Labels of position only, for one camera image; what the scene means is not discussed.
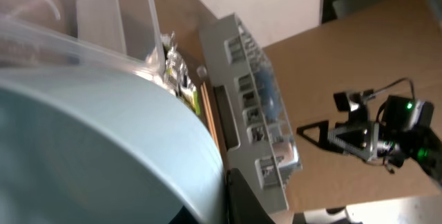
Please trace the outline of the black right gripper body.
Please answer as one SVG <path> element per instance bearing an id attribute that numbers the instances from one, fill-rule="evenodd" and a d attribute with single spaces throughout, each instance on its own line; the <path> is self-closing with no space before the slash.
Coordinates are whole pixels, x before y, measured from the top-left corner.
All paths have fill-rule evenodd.
<path id="1" fill-rule="evenodd" d="M 378 158 L 379 124 L 364 122 L 351 126 L 340 126 L 328 131 L 327 140 L 366 162 Z"/>

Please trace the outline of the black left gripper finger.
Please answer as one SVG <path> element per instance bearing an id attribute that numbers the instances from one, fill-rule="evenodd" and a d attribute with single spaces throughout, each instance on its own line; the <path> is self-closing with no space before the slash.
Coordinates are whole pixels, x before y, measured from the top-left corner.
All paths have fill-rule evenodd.
<path id="1" fill-rule="evenodd" d="M 239 169 L 228 170 L 226 187 L 230 224 L 274 224 Z"/>

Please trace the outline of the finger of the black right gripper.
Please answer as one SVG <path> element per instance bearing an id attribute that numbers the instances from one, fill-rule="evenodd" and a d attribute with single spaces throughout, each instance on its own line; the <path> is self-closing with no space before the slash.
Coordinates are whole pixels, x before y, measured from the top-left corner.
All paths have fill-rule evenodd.
<path id="1" fill-rule="evenodd" d="M 311 136 L 307 134 L 308 131 L 317 131 L 318 139 L 315 140 Z M 329 121 L 323 120 L 320 122 L 315 122 L 312 124 L 308 124 L 305 126 L 298 127 L 296 129 L 296 133 L 298 136 L 304 138 L 306 141 L 311 143 L 312 145 L 322 149 L 323 151 L 328 151 L 337 154 L 343 154 L 344 151 L 342 148 L 337 147 L 336 145 L 330 143 L 328 141 L 328 131 L 329 131 Z"/>

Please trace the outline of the yellow green snack wrapper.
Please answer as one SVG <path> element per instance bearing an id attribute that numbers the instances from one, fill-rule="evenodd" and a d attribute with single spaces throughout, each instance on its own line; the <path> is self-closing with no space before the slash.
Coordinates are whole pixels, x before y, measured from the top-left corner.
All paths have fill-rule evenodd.
<path id="1" fill-rule="evenodd" d="M 200 104 L 196 85 L 189 77 L 189 70 L 176 46 L 166 47 L 164 81 L 174 90 L 175 96 L 192 112 L 200 116 Z"/>

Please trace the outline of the aluminium foil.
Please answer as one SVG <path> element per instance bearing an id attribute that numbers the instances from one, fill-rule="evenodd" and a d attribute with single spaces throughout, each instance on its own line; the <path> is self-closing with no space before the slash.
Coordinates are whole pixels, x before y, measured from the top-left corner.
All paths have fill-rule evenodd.
<path id="1" fill-rule="evenodd" d="M 169 60 L 177 59 L 181 56 L 177 50 L 177 43 L 175 42 L 175 33 L 161 34 L 160 41 L 162 44 L 163 53 L 160 54 L 160 49 L 154 45 L 153 51 L 147 55 L 145 62 L 149 66 L 158 65 L 160 63 L 167 64 Z"/>

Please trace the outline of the light blue rice bowl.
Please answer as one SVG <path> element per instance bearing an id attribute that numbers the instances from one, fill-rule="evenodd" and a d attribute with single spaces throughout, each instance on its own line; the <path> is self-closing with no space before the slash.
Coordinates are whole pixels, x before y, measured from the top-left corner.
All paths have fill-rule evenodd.
<path id="1" fill-rule="evenodd" d="M 181 101 L 92 66 L 1 71 L 2 223 L 227 219 L 220 153 Z"/>

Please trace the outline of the pink cup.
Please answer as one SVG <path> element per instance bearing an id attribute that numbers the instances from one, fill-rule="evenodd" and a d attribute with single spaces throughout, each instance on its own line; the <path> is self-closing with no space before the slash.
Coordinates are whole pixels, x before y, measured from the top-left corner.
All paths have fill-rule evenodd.
<path id="1" fill-rule="evenodd" d="M 290 142 L 276 142 L 272 144 L 276 160 L 279 164 L 285 165 L 297 163 L 299 160 L 297 149 Z"/>

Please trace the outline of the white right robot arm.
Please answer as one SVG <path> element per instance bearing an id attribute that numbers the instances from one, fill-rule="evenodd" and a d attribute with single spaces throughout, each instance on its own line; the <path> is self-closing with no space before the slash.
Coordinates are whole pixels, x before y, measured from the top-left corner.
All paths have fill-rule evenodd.
<path id="1" fill-rule="evenodd" d="M 296 133 L 332 153 L 351 155 L 366 164 L 385 167 L 391 174 L 408 160 L 441 185 L 441 140 L 431 128 L 431 102 L 390 95 L 372 120 L 368 100 L 334 94 L 336 108 L 348 120 L 333 129 L 324 120 L 298 127 Z"/>

